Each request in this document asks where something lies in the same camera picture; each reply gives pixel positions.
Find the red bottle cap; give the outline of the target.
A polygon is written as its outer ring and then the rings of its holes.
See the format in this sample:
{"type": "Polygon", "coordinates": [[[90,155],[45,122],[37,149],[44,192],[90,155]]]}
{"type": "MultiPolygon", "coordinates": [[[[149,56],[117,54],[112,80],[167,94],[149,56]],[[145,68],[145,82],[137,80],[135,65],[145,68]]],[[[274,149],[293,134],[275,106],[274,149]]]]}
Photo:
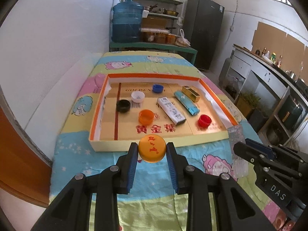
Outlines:
{"type": "Polygon", "coordinates": [[[198,126],[200,128],[208,128],[212,123],[211,118],[208,115],[202,114],[198,119],[198,126]]]}

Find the orange-rimmed cardboard tray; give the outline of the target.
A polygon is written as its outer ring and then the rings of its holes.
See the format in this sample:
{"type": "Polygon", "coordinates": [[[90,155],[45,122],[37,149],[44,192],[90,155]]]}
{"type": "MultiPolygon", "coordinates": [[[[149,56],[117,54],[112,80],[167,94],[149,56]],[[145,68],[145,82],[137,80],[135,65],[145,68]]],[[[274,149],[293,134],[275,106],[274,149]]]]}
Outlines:
{"type": "Polygon", "coordinates": [[[238,125],[228,108],[201,78],[178,76],[173,74],[107,74],[89,132],[89,142],[97,152],[127,151],[132,142],[138,142],[143,136],[155,134],[166,142],[174,143],[175,147],[193,146],[228,138],[228,128],[238,125]],[[162,93],[154,93],[152,86],[164,86],[162,93]],[[189,114],[187,109],[174,96],[174,92],[182,86],[189,86],[200,95],[195,104],[200,112],[196,116],[189,114]],[[145,99],[142,103],[131,100],[133,91],[142,91],[145,99]],[[167,97],[186,117],[183,124],[175,125],[157,99],[167,97]],[[116,110],[118,100],[129,100],[131,108],[126,113],[116,110]],[[151,110],[155,117],[151,124],[145,126],[138,121],[141,110],[151,110]],[[208,115],[212,123],[208,128],[200,128],[200,115],[208,115]]]}

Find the white kitchen cabinet counter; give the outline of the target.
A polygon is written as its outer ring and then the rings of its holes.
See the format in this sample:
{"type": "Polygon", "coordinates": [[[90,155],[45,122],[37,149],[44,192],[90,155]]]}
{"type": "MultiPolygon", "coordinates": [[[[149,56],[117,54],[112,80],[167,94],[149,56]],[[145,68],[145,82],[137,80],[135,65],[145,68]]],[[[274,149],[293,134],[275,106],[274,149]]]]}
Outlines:
{"type": "Polygon", "coordinates": [[[235,45],[219,76],[235,104],[241,93],[260,97],[246,119],[265,144],[303,148],[307,144],[307,96],[278,68],[235,45]]]}

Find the white bottle cap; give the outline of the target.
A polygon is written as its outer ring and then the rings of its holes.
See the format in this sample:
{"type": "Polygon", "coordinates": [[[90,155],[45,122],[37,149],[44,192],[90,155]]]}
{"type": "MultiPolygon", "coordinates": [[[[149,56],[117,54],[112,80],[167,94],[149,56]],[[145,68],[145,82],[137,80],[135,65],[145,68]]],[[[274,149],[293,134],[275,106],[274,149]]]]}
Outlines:
{"type": "Polygon", "coordinates": [[[133,91],[131,93],[131,100],[134,103],[142,103],[145,99],[145,94],[142,91],[133,91]]]}

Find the black bottle cap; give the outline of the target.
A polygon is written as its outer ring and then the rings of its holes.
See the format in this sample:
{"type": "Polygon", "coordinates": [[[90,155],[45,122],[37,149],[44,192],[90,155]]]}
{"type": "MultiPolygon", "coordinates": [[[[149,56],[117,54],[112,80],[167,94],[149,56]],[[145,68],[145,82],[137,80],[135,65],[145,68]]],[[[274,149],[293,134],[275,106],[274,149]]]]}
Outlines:
{"type": "Polygon", "coordinates": [[[131,108],[131,102],[129,100],[118,100],[116,104],[116,110],[120,113],[126,113],[131,108]]]}

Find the potted green plant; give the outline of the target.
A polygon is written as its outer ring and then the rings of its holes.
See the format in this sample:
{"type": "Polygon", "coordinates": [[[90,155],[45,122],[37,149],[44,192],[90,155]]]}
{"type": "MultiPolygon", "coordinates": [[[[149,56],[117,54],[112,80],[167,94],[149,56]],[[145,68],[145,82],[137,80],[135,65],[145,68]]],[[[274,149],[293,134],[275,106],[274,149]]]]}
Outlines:
{"type": "Polygon", "coordinates": [[[243,114],[245,118],[249,117],[253,111],[258,107],[260,97],[255,93],[244,92],[241,93],[236,102],[236,107],[243,114]]]}

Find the orange bottle cap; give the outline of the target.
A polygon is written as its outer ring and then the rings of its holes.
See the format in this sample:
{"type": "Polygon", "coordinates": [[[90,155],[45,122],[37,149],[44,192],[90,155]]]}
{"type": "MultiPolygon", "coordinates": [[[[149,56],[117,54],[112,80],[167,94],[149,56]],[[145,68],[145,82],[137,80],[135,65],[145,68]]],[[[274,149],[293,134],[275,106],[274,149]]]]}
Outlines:
{"type": "Polygon", "coordinates": [[[139,112],[138,121],[142,125],[147,126],[153,122],[154,117],[155,117],[155,114],[153,111],[145,109],[139,112]]]}

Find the brown cardboard box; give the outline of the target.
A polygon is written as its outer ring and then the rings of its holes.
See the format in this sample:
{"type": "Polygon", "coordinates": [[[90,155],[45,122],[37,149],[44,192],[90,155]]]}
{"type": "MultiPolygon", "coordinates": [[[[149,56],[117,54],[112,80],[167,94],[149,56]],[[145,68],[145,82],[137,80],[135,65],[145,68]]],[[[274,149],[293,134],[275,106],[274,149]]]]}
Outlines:
{"type": "Polygon", "coordinates": [[[142,28],[165,29],[166,26],[167,26],[167,20],[159,17],[143,18],[141,22],[142,28]]]}

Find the white plastic bag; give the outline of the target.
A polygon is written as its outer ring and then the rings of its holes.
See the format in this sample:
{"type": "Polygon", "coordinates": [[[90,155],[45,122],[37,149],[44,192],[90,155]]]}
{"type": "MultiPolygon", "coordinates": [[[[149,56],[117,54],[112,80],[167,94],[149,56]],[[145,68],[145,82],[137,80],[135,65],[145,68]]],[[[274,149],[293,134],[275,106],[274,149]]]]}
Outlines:
{"type": "Polygon", "coordinates": [[[184,34],[183,29],[180,29],[180,36],[176,38],[175,45],[181,46],[181,47],[184,47],[184,48],[191,46],[191,43],[189,42],[189,40],[187,40],[185,38],[185,34],[184,34]]]}

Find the orange round cap with print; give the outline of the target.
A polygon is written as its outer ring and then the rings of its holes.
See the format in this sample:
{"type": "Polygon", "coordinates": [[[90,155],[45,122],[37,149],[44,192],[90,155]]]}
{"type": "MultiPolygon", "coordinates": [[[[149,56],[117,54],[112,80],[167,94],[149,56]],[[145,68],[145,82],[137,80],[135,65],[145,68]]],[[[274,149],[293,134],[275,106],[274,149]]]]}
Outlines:
{"type": "Polygon", "coordinates": [[[138,153],[148,163],[159,162],[166,154],[166,142],[159,135],[145,135],[139,141],[138,153]]]}

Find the green bench table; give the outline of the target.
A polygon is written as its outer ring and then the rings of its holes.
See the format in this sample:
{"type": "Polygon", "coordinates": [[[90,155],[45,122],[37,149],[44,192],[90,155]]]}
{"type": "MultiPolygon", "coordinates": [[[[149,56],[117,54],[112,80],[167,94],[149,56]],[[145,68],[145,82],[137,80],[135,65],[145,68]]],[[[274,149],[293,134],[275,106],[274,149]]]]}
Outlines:
{"type": "Polygon", "coordinates": [[[110,49],[126,49],[126,48],[135,48],[135,49],[157,49],[163,51],[175,51],[179,53],[186,53],[188,58],[186,59],[192,65],[195,64],[195,60],[197,57],[197,50],[191,47],[181,47],[177,45],[170,44],[160,44],[160,43],[152,43],[152,42],[133,42],[133,43],[115,43],[111,41],[109,43],[110,49]]]}

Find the orange wooden door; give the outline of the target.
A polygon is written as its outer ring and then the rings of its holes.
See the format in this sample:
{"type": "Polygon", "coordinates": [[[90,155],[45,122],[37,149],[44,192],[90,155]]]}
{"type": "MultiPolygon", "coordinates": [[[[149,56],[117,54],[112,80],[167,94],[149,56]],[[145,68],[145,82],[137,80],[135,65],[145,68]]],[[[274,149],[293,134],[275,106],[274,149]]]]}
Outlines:
{"type": "Polygon", "coordinates": [[[51,168],[21,139],[1,110],[1,189],[39,207],[49,204],[51,168]]]}

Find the clear plastic packet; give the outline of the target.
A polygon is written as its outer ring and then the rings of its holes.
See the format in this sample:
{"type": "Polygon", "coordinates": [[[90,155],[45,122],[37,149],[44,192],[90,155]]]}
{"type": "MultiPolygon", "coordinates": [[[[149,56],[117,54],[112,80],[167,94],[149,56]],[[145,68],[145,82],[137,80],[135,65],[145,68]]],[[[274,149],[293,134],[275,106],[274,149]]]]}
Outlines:
{"type": "Polygon", "coordinates": [[[234,177],[240,179],[249,174],[249,164],[240,156],[240,148],[242,148],[242,144],[245,144],[242,125],[236,125],[228,128],[228,135],[231,147],[232,169],[234,177]]]}

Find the blue water jug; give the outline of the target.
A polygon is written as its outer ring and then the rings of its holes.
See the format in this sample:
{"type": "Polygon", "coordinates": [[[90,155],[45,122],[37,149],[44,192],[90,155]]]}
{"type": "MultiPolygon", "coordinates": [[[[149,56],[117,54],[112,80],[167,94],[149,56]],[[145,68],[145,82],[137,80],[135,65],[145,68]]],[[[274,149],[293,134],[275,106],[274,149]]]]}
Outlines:
{"type": "Polygon", "coordinates": [[[113,7],[112,36],[115,43],[138,42],[144,7],[133,0],[125,0],[113,7]]]}

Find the white Hello Kitty box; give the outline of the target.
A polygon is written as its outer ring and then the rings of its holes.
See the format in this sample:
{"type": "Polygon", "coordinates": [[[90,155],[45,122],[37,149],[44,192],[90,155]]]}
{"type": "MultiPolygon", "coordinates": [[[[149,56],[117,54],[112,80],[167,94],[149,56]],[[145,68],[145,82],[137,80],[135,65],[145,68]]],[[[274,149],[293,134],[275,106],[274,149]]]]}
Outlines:
{"type": "Polygon", "coordinates": [[[175,107],[175,105],[167,98],[161,97],[157,99],[157,104],[163,109],[171,121],[177,126],[186,121],[186,117],[175,107]]]}

